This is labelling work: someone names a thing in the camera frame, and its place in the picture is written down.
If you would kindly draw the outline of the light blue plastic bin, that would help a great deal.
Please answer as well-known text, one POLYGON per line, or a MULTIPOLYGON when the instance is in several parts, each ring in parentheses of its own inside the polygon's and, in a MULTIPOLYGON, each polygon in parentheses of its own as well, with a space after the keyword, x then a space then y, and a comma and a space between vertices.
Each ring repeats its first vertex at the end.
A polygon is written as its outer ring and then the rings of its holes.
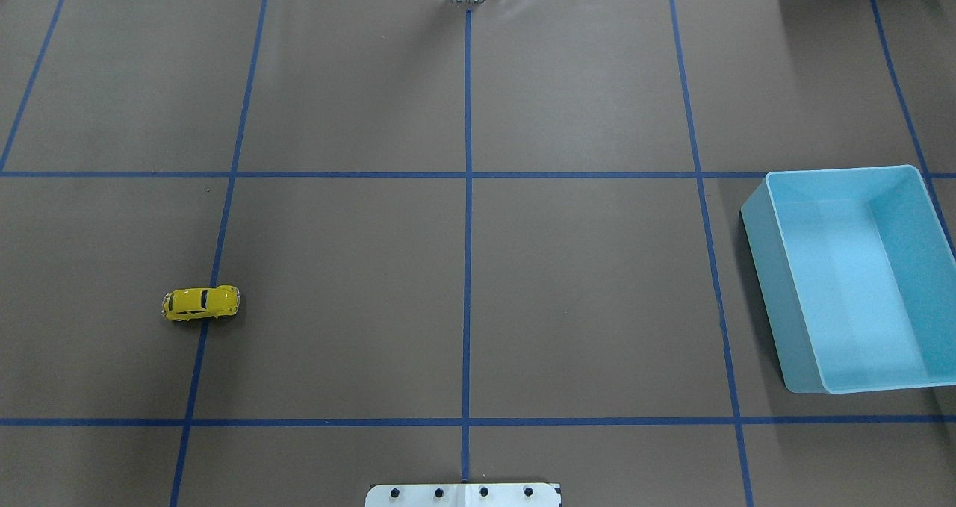
POLYGON ((770 172, 741 215, 789 391, 954 384, 954 256, 917 168, 770 172))

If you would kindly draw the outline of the yellow beetle toy car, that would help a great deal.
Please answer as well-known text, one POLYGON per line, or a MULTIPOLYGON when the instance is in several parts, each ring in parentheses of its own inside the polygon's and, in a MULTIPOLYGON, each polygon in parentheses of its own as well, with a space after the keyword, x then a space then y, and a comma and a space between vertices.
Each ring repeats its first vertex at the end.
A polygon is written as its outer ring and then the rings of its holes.
POLYGON ((235 316, 240 304, 235 286, 177 289, 164 296, 161 316, 170 321, 222 319, 235 316))

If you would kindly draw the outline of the brown paper table mat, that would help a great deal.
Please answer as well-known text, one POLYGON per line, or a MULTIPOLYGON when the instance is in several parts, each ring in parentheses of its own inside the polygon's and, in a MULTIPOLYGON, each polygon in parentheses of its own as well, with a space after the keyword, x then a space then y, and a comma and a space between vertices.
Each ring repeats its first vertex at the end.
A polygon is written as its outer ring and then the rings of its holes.
POLYGON ((954 0, 2 0, 2 504, 952 506, 954 388, 789 391, 739 212, 882 166, 953 234, 954 0))

